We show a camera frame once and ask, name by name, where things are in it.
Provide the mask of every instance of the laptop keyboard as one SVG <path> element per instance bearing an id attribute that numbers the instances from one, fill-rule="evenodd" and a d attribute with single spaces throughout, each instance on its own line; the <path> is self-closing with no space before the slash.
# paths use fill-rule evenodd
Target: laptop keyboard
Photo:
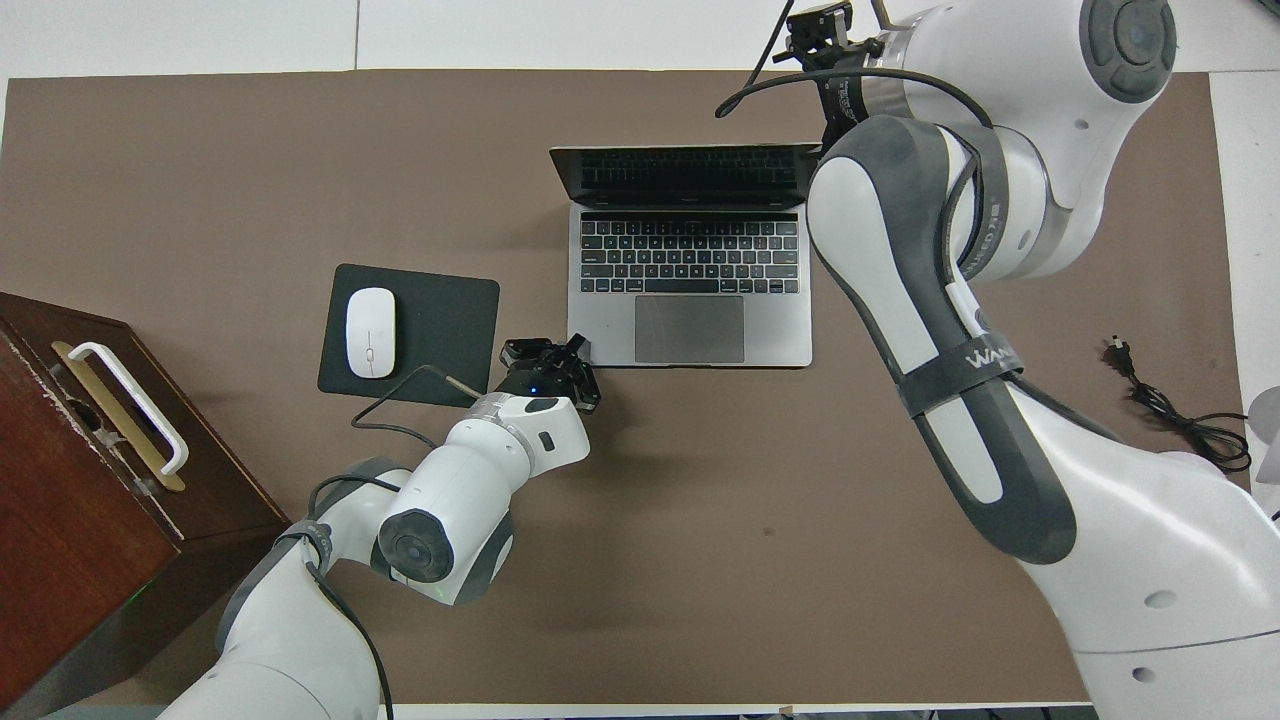
<path id="1" fill-rule="evenodd" d="M 582 292 L 800 292 L 797 218 L 584 213 Z"/>

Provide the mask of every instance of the laptop trackpad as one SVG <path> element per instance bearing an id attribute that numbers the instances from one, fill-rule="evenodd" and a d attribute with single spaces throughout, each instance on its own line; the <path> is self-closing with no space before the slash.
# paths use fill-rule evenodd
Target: laptop trackpad
<path id="1" fill-rule="evenodd" d="M 636 297 L 636 363 L 742 363 L 742 299 Z"/>

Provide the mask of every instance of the cable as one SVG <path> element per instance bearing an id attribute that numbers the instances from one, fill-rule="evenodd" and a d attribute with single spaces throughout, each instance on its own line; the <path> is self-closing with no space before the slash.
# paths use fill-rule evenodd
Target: cable
<path id="1" fill-rule="evenodd" d="M 1210 413 L 1198 418 L 1187 418 L 1174 407 L 1169 397 L 1155 387 L 1138 379 L 1133 368 L 1133 356 L 1128 342 L 1119 336 L 1111 336 L 1111 345 L 1103 352 L 1107 360 L 1121 375 L 1133 383 L 1129 398 L 1151 410 L 1166 424 L 1183 434 L 1197 455 L 1208 460 L 1224 473 L 1239 473 L 1248 469 L 1253 462 L 1249 457 L 1249 441 L 1240 433 L 1231 432 L 1219 425 L 1210 425 L 1204 420 L 1217 418 L 1233 418 L 1248 420 L 1248 415 L 1239 413 Z"/>
<path id="2" fill-rule="evenodd" d="M 911 29 L 910 26 L 893 24 L 893 20 L 888 19 L 884 0 L 872 0 L 872 12 L 876 13 L 876 24 L 881 26 L 881 29 Z"/>
<path id="3" fill-rule="evenodd" d="M 787 13 L 791 12 L 791 5 L 794 5 L 794 4 L 795 4 L 795 0 L 787 0 L 786 4 L 782 5 L 782 14 L 778 15 L 778 22 L 777 22 L 777 24 L 773 26 L 773 35 L 771 35 L 769 36 L 769 41 L 764 44 L 764 51 L 760 53 L 760 59 L 756 60 L 755 69 L 751 70 L 751 74 L 746 78 L 746 83 L 742 85 L 742 90 L 746 90 L 748 87 L 751 87 L 751 83 L 754 83 L 755 79 L 758 77 L 760 77 L 760 70 L 764 69 L 764 60 L 767 60 L 769 58 L 769 50 L 773 50 L 773 44 L 778 41 L 778 35 L 782 32 L 782 26 L 786 24 L 786 22 L 787 22 Z M 737 104 L 742 101 L 742 97 L 739 97 L 737 100 L 735 100 L 733 104 L 732 104 L 732 106 L 728 110 L 726 110 L 724 114 L 727 115 L 727 114 L 732 113 L 733 108 L 737 108 Z M 723 115 L 717 114 L 716 117 L 721 118 Z"/>
<path id="4" fill-rule="evenodd" d="M 397 392 L 399 392 L 399 389 L 402 387 L 404 387 L 410 380 L 412 380 L 415 377 L 417 377 L 419 373 L 421 373 L 424 370 L 431 372 L 431 373 L 439 375 L 440 379 L 443 379 L 444 382 L 449 383 L 451 386 L 456 387 L 457 389 L 460 389 L 461 392 L 463 392 L 463 393 L 466 393 L 466 395 L 468 395 L 471 397 L 475 397 L 475 398 L 480 397 L 479 392 L 476 392 L 475 389 L 472 389 L 472 388 L 467 387 L 466 384 L 463 384 L 462 380 L 460 380 L 460 379 L 457 379 L 457 378 L 454 378 L 452 375 L 445 374 L 444 370 L 436 368 L 435 365 L 419 365 L 417 368 L 413 369 L 412 373 L 404 375 L 404 379 L 402 379 L 401 382 L 396 383 L 396 387 L 393 387 L 392 389 L 387 391 L 387 395 L 379 397 L 378 400 L 374 401 L 372 405 L 370 405 L 369 407 L 365 407 L 364 410 L 361 410 L 360 413 L 357 413 L 356 416 L 351 419 L 351 427 L 356 428 L 356 429 L 360 429 L 360 430 L 392 430 L 392 432 L 396 432 L 396 433 L 404 433 L 407 436 L 412 436 L 412 437 L 415 437 L 415 438 L 425 442 L 428 445 L 428 447 L 430 447 L 433 450 L 435 450 L 436 447 L 439 447 L 438 445 L 435 445 L 435 442 L 431 438 L 429 438 L 429 437 L 419 433 L 417 430 L 406 428 L 403 425 L 393 425 L 393 424 L 389 424 L 389 423 L 361 423 L 360 421 L 361 418 L 364 418 L 365 415 L 369 415 L 370 413 L 372 413 L 374 410 L 376 410 L 379 405 L 381 405 L 383 402 L 387 402 L 388 400 L 390 400 L 390 397 L 393 395 L 396 395 Z"/>
<path id="5" fill-rule="evenodd" d="M 733 95 L 730 95 L 727 99 L 724 99 L 723 102 L 719 104 L 718 108 L 716 108 L 716 117 L 723 118 L 724 115 L 728 115 L 730 113 L 733 111 L 733 108 L 736 108 L 737 104 L 744 97 L 746 97 L 748 95 L 754 95 L 762 90 L 769 90 L 771 87 L 778 87 L 781 85 L 791 85 L 795 82 L 804 82 L 810 79 L 820 81 L 820 79 L 835 79 L 842 77 L 888 77 L 888 78 L 908 79 L 913 82 L 919 82 L 922 85 L 928 85 L 929 87 L 941 90 L 942 92 L 946 92 L 951 97 L 956 99 L 961 105 L 965 106 L 965 109 L 973 113 L 974 118 L 977 118 L 978 122 L 982 123 L 982 127 L 984 128 L 993 127 L 991 122 L 991 115 L 988 115 L 987 111 L 982 109 L 982 105 L 978 105 L 978 102 L 973 97 L 970 97 L 965 91 L 960 90 L 959 87 L 951 85 L 945 79 L 938 79 L 933 76 L 916 73 L 914 70 L 900 70 L 896 68 L 851 68 L 851 69 L 831 69 L 831 70 L 808 70 L 803 73 L 792 73 L 788 76 L 771 78 L 760 83 L 749 85 L 742 90 L 739 90 Z"/>
<path id="6" fill-rule="evenodd" d="M 387 480 L 379 480 L 378 478 L 369 478 L 365 475 L 351 475 L 351 474 L 334 475 L 332 478 L 325 478 L 324 480 L 320 482 L 320 484 L 311 488 L 311 495 L 307 497 L 307 518 L 311 518 L 312 520 L 319 520 L 319 518 L 316 518 L 315 515 L 316 515 L 316 500 L 320 496 L 320 491 L 334 483 L 342 483 L 342 482 L 366 483 L 371 486 L 378 486 L 383 489 L 389 489 L 392 492 L 399 492 L 398 487 L 388 483 Z"/>
<path id="7" fill-rule="evenodd" d="M 378 669 L 378 684 L 383 693 L 383 705 L 387 707 L 387 720 L 396 720 L 396 712 L 392 708 L 392 685 L 387 682 L 387 669 L 383 667 L 383 659 L 378 655 L 378 648 L 374 647 L 374 638 L 369 637 L 369 630 L 366 630 L 360 623 L 360 619 L 356 618 L 356 612 L 342 600 L 342 596 L 339 596 L 338 592 L 329 585 L 329 582 L 325 580 L 315 562 L 308 560 L 306 566 L 307 573 L 311 573 L 311 578 L 315 579 L 316 585 L 320 588 L 320 593 L 324 594 L 329 603 L 333 605 L 348 623 L 355 625 L 356 630 L 360 632 L 360 635 L 365 638 L 365 643 L 369 646 L 369 652 L 374 656 L 374 667 Z"/>

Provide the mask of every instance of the black band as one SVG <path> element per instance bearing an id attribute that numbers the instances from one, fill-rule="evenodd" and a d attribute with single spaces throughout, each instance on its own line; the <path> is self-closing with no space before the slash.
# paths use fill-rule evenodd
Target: black band
<path id="1" fill-rule="evenodd" d="M 315 520 L 306 519 L 298 520 L 297 523 L 289 525 L 289 529 L 280 533 L 280 537 L 275 538 L 275 542 L 283 539 L 305 539 L 311 543 L 311 547 L 316 548 L 316 555 L 320 556 L 321 571 L 328 570 L 330 561 L 333 559 L 333 539 L 330 539 L 332 529 L 324 523 L 316 523 Z"/>
<path id="2" fill-rule="evenodd" d="M 969 340 L 908 373 L 897 395 L 911 418 L 942 405 L 961 392 L 1024 368 L 1021 357 L 1000 333 Z"/>

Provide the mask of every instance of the wooden drawer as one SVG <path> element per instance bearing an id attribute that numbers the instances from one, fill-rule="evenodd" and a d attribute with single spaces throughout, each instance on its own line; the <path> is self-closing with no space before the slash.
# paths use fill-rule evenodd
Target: wooden drawer
<path id="1" fill-rule="evenodd" d="M 99 402 L 54 347 L 83 342 L 109 347 L 186 441 L 180 492 L 140 454 L 150 443 L 168 456 L 169 443 L 124 387 L 83 360 L 99 398 L 109 395 Z M 288 521 L 124 323 L 0 293 L 0 708 L 10 720 L 132 675 Z M 128 424 L 141 437 L 118 441 Z"/>

